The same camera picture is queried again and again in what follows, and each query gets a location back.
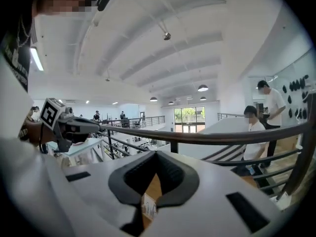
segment black cable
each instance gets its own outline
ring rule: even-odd
[[[39,150],[42,154],[44,154],[43,152],[43,148],[41,147],[41,139],[42,139],[42,136],[43,136],[43,127],[44,127],[44,123],[41,124],[40,126],[40,135],[39,135]]]

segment security camera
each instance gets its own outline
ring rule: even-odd
[[[171,39],[171,34],[170,34],[170,33],[165,33],[165,34],[163,35],[163,39],[164,39],[164,40],[170,40],[170,39]]]

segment glass panel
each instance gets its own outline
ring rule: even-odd
[[[175,130],[176,132],[182,132],[182,125],[181,124],[175,125]]]
[[[190,133],[196,133],[197,127],[195,125],[190,125]]]
[[[205,124],[199,124],[197,125],[197,132],[202,131],[203,129],[205,129]]]
[[[197,107],[197,122],[205,122],[204,106]]]
[[[174,122],[175,123],[181,123],[181,109],[174,109]]]
[[[188,122],[196,122],[196,109],[193,108],[183,108],[182,109],[182,123],[188,123]]]
[[[183,126],[183,132],[189,132],[189,126],[188,125],[184,125]]]

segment window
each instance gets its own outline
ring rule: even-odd
[[[175,132],[197,133],[205,129],[205,108],[174,109]]]

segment white table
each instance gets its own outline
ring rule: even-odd
[[[104,152],[102,139],[99,139],[99,138],[88,138],[88,141],[86,141],[80,145],[77,145],[77,146],[71,145],[68,152],[61,152],[61,154],[69,158],[69,161],[70,161],[72,166],[76,166],[77,161],[76,161],[75,157],[81,155],[82,153],[85,153],[88,149],[90,149],[91,156],[93,156],[92,148],[95,147],[96,145],[100,145],[102,159],[103,159],[103,161],[105,161],[106,155]],[[58,149],[57,143],[53,142],[53,141],[48,142],[47,146],[50,147],[52,150]]]

